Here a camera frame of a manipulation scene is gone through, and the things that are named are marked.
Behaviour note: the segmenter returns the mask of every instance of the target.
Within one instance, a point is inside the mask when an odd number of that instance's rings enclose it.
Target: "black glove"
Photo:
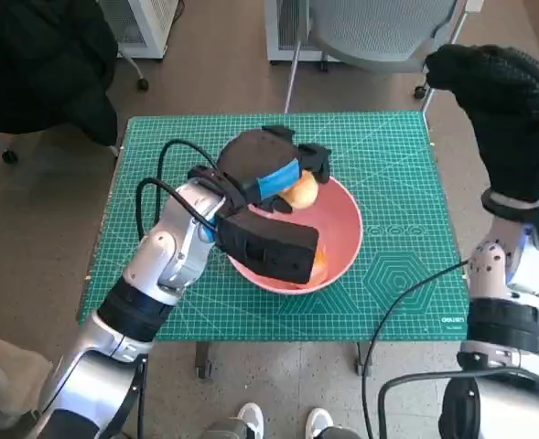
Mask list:
[[[279,193],[296,183],[302,170],[317,182],[330,178],[330,150],[320,145],[293,143],[294,132],[283,125],[246,131],[222,149],[218,167],[244,194],[246,202],[263,210],[291,213]]]
[[[538,61],[514,48],[446,45],[426,65],[429,85],[452,91],[470,118],[490,177],[485,208],[539,228]]]

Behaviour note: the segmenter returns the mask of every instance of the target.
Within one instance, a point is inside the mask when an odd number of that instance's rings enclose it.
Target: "table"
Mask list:
[[[297,143],[332,150],[332,175],[361,208],[365,233],[356,263],[314,294],[282,296],[249,284],[217,250],[186,292],[158,340],[368,340],[406,287],[459,259],[426,123],[420,112],[302,113],[135,117],[130,120],[96,242],[81,320],[121,275],[137,245],[135,186],[156,173],[165,141],[185,138],[217,155],[243,130],[282,123]],[[165,180],[178,186],[201,158],[169,151]],[[146,189],[146,224],[155,190]],[[468,298],[462,272],[426,285],[397,309],[383,340],[460,340]]]

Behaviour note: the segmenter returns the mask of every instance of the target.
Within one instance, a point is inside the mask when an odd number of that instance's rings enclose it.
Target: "white sneaker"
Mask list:
[[[324,409],[314,409],[310,412],[306,421],[306,439],[314,439],[323,430],[334,426],[332,416]]]
[[[239,410],[239,414],[236,416],[247,423],[249,428],[254,432],[254,439],[263,439],[264,422],[263,412],[254,402],[247,402]]]

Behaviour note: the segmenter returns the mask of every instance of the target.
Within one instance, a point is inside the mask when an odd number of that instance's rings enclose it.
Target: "floor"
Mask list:
[[[485,2],[482,14],[465,25],[460,42],[516,46],[539,58],[522,0]],[[134,73],[124,63],[111,89],[121,133],[128,117],[137,114],[280,112],[283,106],[288,67],[271,67],[265,58],[262,0],[186,0],[186,12],[172,30],[164,62],[143,61],[141,66],[151,82],[147,94],[135,90]],[[419,75],[377,76],[343,66],[322,75],[303,65],[292,111],[416,109],[411,90],[420,80]],[[487,176],[466,116],[451,96],[437,95],[429,120],[458,243],[466,257],[490,224],[479,201]],[[0,337],[55,360],[76,328],[74,316],[113,157],[68,127],[7,141],[21,161],[14,167],[0,162]],[[369,400],[374,402],[381,384],[391,377],[454,369],[457,347],[381,344],[375,353]],[[365,436],[350,345],[219,344],[213,355],[220,377],[214,382],[195,379],[194,351],[192,343],[156,346],[146,437],[199,437],[208,423],[232,415],[247,401],[264,409],[267,437],[303,437],[305,416],[315,406],[327,408],[336,423]],[[437,437],[442,394],[442,383],[394,391],[388,403],[391,437]],[[126,430],[133,433],[134,428],[132,417]]]

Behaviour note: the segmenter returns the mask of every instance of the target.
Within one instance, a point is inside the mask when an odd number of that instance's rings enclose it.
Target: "black jacket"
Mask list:
[[[0,133],[74,123],[114,145],[117,44],[94,0],[0,0]]]

